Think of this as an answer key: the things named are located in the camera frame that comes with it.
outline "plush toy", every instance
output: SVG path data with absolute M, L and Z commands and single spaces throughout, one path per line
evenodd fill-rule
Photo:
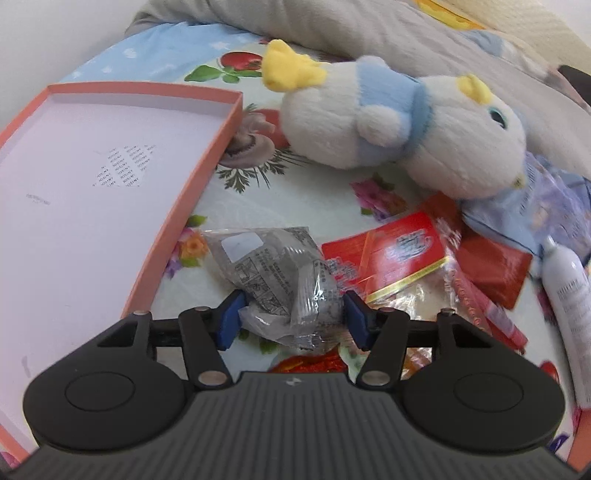
M 474 75 L 414 79 L 369 56 L 321 63 L 273 40 L 262 78 L 286 92 L 280 122 L 291 148 L 316 162 L 398 160 L 419 185 L 462 199 L 494 195 L 522 176 L 521 122 Z

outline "green leaf print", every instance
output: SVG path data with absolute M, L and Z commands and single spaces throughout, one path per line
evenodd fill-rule
M 191 215 L 189 217 L 189 219 L 187 220 L 187 225 L 189 228 L 195 228 L 197 226 L 202 226 L 205 221 L 207 220 L 207 217 L 204 217 L 203 215 Z
M 378 184 L 378 186 L 380 188 L 386 190 L 387 192 L 391 192 L 395 188 L 394 183 L 390 183 L 390 182 L 385 181 L 378 172 L 375 172 L 372 175 L 372 179 L 374 180 L 375 183 Z
M 250 335 L 250 332 L 248 330 L 241 328 L 240 331 L 238 332 L 238 340 L 244 341 L 248 338 L 249 335 Z
M 209 65 L 200 65 L 185 77 L 185 82 L 206 82 L 219 78 L 221 74 L 221 70 L 210 67 Z
M 232 72 L 233 75 L 238 75 L 239 77 L 262 77 L 262 73 L 256 70 L 236 70 Z
M 185 268 L 201 267 L 201 263 L 197 258 L 181 258 L 180 262 Z
M 263 355 L 273 353 L 275 350 L 277 350 L 278 346 L 278 343 L 275 343 L 271 340 L 267 340 L 266 338 L 259 338 L 259 348 L 261 349 L 261 353 Z
M 225 189 L 234 189 L 238 193 L 243 193 L 251 183 L 246 176 L 242 174 L 244 172 L 240 169 L 228 169 L 228 170 L 221 170 L 218 174 L 219 177 L 223 180 L 226 180 L 224 183 Z
M 222 80 L 226 83 L 238 83 L 240 79 L 236 75 L 225 74 L 222 76 Z

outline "spray bottle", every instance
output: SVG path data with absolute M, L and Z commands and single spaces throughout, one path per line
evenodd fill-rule
M 542 283 L 558 320 L 581 408 L 591 407 L 591 287 L 571 249 L 544 241 Z

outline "blue bedsheet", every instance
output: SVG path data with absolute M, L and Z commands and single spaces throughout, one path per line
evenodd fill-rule
M 259 39 L 258 35 L 221 24 L 158 25 L 113 45 L 62 82 L 174 82 L 195 65 Z

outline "snack package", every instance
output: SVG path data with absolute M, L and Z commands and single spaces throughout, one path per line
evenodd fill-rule
M 530 269 L 532 255 L 497 243 L 468 228 L 462 213 L 451 198 L 436 193 L 419 209 L 429 214 L 436 225 L 450 231 L 448 246 L 466 278 L 494 303 L 513 309 Z
M 520 187 L 462 202 L 464 222 L 487 238 L 530 252 L 538 260 L 550 235 L 585 262 L 591 254 L 589 181 L 529 152 L 524 168 Z
M 322 245 L 339 290 L 367 303 L 396 293 L 446 262 L 444 246 L 423 212 Z
M 250 297 L 244 328 L 314 349 L 342 324 L 342 299 L 304 227 L 203 232 L 223 275 Z
M 503 341 L 510 348 L 524 352 L 525 346 L 528 342 L 525 334 L 517 328 L 517 325 L 513 323 L 513 320 L 509 318 L 502 307 L 493 303 L 493 301 L 484 295 L 474 284 L 471 282 L 470 284 L 472 285 L 472 295 L 474 296 L 474 300 L 486 316 L 491 327 L 492 335 Z M 500 337 L 499 334 L 493 330 L 493 327 L 497 328 L 504 338 Z
M 374 309 L 390 307 L 402 310 L 415 320 L 435 321 L 438 312 L 444 307 L 457 310 L 464 318 L 469 318 L 466 310 L 455 295 L 450 278 L 443 267 L 416 280 L 402 290 L 369 303 Z M 355 379 L 369 352 L 357 348 L 348 332 L 342 336 L 339 346 L 341 357 L 349 367 L 349 378 Z M 431 348 L 407 348 L 402 366 L 401 379 L 407 380 L 425 365 L 431 363 Z
M 483 332 L 492 335 L 491 328 L 486 321 L 484 312 L 476 301 L 476 297 L 472 289 L 472 283 L 466 278 L 455 260 L 450 261 L 446 267 L 452 279 L 454 291 L 456 292 L 460 302 L 466 310 L 467 316 L 464 318 L 471 324 L 477 326 Z
M 324 355 L 291 356 L 272 367 L 275 374 L 319 374 L 336 373 L 347 370 L 347 365 L 339 356 L 339 347 L 334 347 Z

